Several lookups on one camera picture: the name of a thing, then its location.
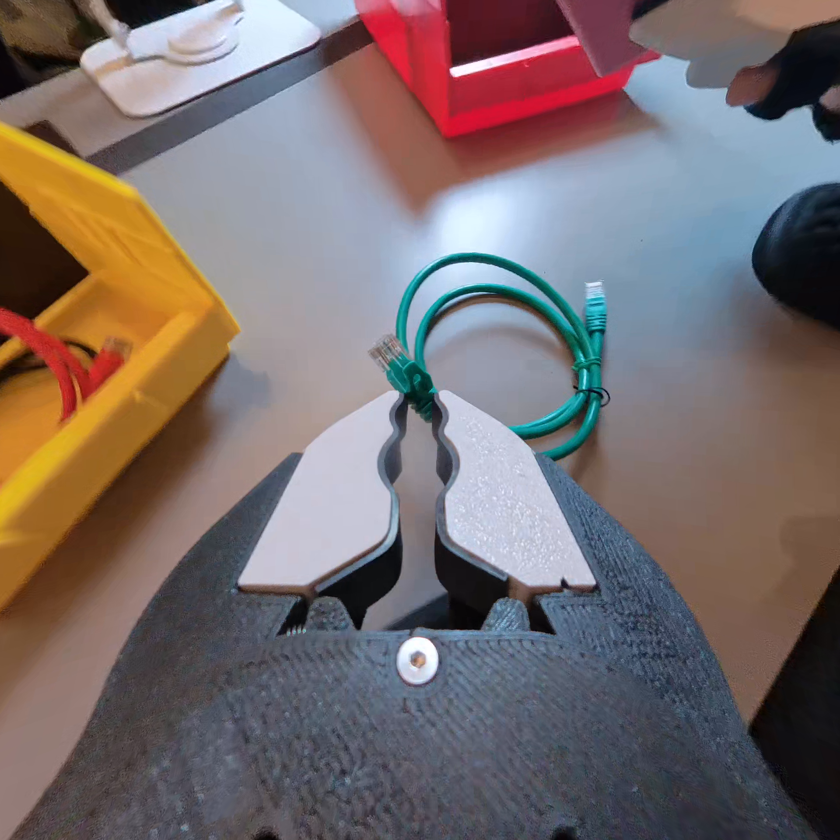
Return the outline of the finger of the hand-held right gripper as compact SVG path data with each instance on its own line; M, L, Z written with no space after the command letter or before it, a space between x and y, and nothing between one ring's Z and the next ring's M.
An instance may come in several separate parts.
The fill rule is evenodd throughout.
M687 62L687 83L727 88L738 73L761 66L788 42L785 30L741 14L732 1L636 2L628 34L637 45Z

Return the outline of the yellow plastic bin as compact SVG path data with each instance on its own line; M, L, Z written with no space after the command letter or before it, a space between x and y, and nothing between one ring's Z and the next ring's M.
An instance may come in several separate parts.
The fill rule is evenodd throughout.
M130 184L2 124L2 607L228 356L239 327Z

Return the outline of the instruction sheet stand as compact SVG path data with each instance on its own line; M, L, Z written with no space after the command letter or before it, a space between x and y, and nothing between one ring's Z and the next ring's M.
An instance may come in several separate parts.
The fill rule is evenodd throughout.
M277 1L214 1L131 28L87 2L107 35L80 68L129 119L177 109L314 48L321 29Z

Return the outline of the person's right hand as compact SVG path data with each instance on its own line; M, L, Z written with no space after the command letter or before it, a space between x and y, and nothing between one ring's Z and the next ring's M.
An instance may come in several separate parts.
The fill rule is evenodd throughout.
M839 22L797 30L788 43L759 66L733 78L726 101L762 121L776 121L810 109L817 132L839 140Z

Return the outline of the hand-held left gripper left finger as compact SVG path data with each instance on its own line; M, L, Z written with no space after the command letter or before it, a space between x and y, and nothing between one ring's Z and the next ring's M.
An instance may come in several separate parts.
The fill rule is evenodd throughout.
M404 397L387 391L310 442L260 534L238 588L339 600L361 627L403 567Z

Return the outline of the red plastic bin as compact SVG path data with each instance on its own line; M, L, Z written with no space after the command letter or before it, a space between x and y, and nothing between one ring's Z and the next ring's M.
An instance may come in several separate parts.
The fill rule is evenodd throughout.
M599 77L554 1L356 1L375 44L454 138L620 91Z

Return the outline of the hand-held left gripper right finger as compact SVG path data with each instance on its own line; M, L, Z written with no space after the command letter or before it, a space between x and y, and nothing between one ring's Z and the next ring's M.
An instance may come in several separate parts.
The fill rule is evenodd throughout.
M434 399L434 562L450 599L487 614L501 598L590 594L597 581L535 452L451 391Z

